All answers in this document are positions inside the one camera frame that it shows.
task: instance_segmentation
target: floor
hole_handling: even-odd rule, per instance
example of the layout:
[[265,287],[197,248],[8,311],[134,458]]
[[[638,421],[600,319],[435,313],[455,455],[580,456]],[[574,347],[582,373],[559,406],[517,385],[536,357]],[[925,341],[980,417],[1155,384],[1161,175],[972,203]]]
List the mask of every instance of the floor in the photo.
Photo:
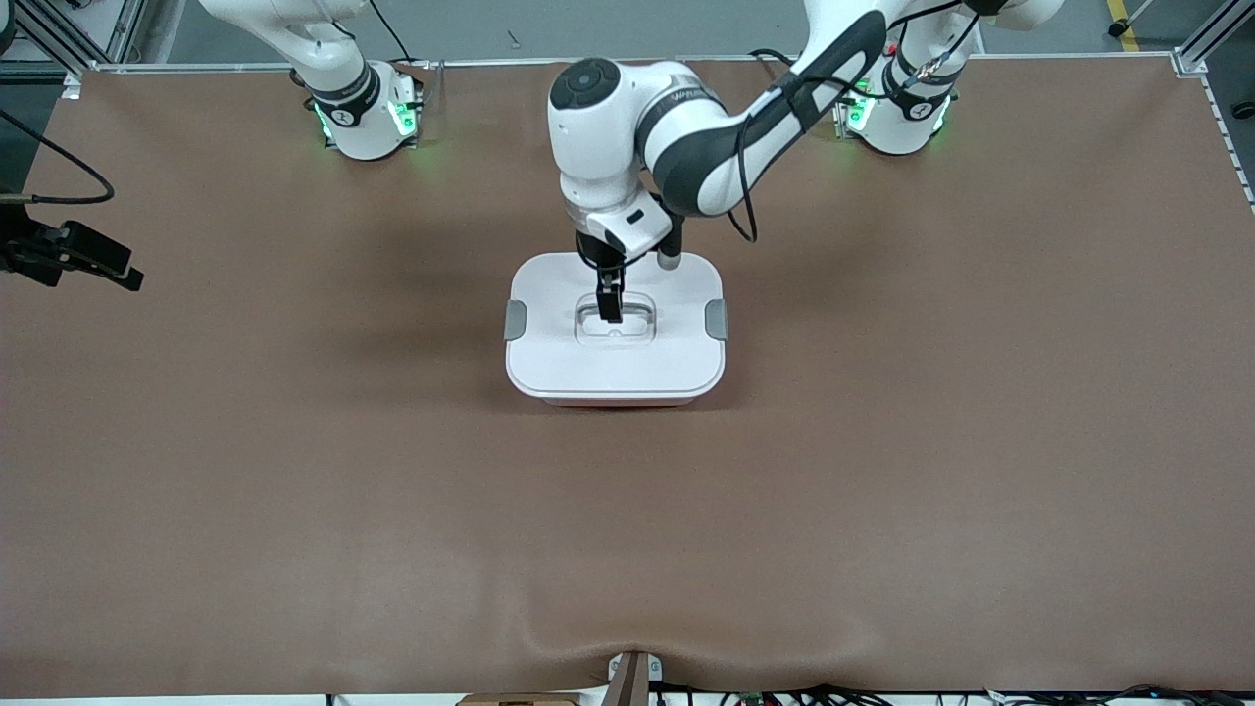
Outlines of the floor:
[[[1067,0],[1049,24],[1033,33],[984,28],[985,50],[993,54],[1102,53],[1140,48],[1171,49],[1202,24],[1220,0],[1161,0],[1138,19],[1136,44],[1107,36],[1121,0]],[[147,61],[269,63],[279,58],[252,35],[212,18],[197,0],[151,0],[148,26],[136,54]],[[806,38],[801,3],[784,3],[769,13],[759,0],[430,0],[417,10],[410,0],[378,0],[407,49],[422,58],[502,60],[538,58],[656,58],[742,54],[758,46],[798,50]],[[1130,0],[1128,11],[1137,8]],[[644,18],[666,18],[650,31],[633,25]],[[402,54],[371,13],[344,23],[371,58]],[[1229,124],[1237,154],[1255,164],[1255,119],[1235,120],[1230,107],[1255,99],[1255,23],[1249,23],[1209,60],[1212,90]],[[4,105],[20,105],[30,115],[46,110],[48,92],[39,100],[0,93]],[[25,173],[30,149],[6,149],[0,163],[9,178]]]

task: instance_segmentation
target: gray latch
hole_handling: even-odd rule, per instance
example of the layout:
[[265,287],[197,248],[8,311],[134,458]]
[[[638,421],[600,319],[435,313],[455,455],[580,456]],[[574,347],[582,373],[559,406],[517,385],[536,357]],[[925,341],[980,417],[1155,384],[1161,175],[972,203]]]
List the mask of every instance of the gray latch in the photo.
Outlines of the gray latch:
[[707,335],[728,341],[728,303],[723,298],[707,301]]
[[511,298],[506,301],[506,341],[518,340],[525,332],[527,332],[527,303]]

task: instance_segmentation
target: black bracket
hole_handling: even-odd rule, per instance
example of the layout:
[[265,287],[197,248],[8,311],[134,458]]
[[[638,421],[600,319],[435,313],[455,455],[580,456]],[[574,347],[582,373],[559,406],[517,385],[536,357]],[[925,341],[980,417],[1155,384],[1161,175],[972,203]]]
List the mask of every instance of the black bracket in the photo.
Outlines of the black bracket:
[[80,223],[51,227],[31,218],[21,204],[0,204],[0,271],[56,286],[61,272],[82,270],[139,291],[144,273],[131,266],[131,248]]

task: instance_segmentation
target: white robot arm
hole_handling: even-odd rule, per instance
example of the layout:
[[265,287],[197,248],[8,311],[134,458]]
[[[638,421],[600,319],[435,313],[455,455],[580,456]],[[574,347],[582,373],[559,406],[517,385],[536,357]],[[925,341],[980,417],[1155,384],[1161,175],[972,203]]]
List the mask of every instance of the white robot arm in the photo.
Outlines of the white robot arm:
[[201,0],[220,20],[287,59],[314,97],[324,132],[355,159],[387,157],[418,132],[420,85],[384,61],[366,61],[339,23],[366,0]]
[[[735,115],[690,68],[675,61],[630,66],[585,59],[567,68],[550,92],[550,138],[577,246],[597,267],[602,317],[615,320],[619,313],[622,268],[651,250],[664,268],[676,266],[683,218],[718,216],[740,202],[763,172],[882,59],[891,26],[932,18],[926,26],[912,28],[910,38],[922,46],[943,46],[922,59],[914,56],[914,49],[907,51],[917,63],[882,94],[910,122],[912,105],[931,105],[949,95],[958,76],[955,64],[961,68],[966,60],[958,46],[970,39],[965,26],[1004,6],[1034,5],[1027,13],[1032,19],[1049,16],[1049,6],[1059,4],[806,0],[806,49]],[[949,75],[939,75],[943,71]],[[917,122],[914,118],[910,130],[922,132],[926,140],[931,122],[922,127]],[[641,183],[641,167],[653,174],[656,197]]]

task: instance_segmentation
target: green led light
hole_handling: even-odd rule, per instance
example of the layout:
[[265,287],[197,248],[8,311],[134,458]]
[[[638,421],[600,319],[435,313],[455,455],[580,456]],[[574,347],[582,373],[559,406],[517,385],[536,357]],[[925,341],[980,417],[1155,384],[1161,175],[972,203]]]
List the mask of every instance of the green led light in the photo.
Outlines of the green led light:
[[392,102],[388,103],[388,107],[392,108],[390,112],[393,120],[397,123],[397,130],[405,137],[413,134],[418,125],[414,109],[407,107],[404,103],[398,104]]
[[326,115],[323,114],[323,109],[316,104],[314,105],[314,114],[318,115],[318,122],[323,124],[323,134],[328,139],[334,140],[335,138],[331,137],[331,125],[326,124]]

